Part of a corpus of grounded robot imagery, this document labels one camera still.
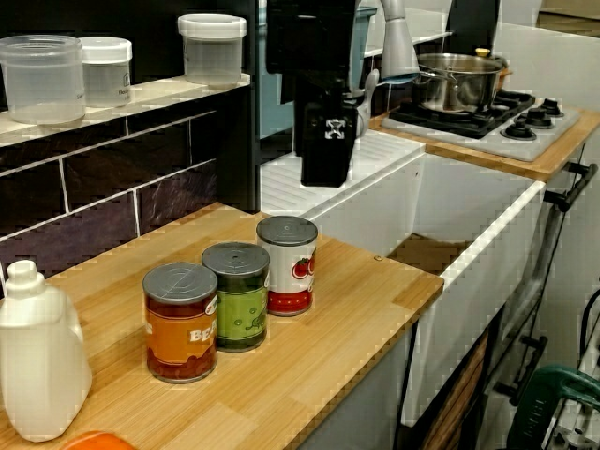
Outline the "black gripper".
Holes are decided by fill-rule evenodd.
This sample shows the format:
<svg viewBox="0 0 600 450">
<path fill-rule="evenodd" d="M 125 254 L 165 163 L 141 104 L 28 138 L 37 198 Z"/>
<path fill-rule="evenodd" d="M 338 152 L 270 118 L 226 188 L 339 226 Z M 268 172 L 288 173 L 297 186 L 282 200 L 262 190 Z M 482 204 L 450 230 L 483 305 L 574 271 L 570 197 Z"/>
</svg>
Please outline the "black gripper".
<svg viewBox="0 0 600 450">
<path fill-rule="evenodd" d="M 339 188 L 347 179 L 357 137 L 357 110 L 343 77 L 314 70 L 282 75 L 282 100 L 293 103 L 293 135 L 305 142 L 301 184 Z"/>
</svg>

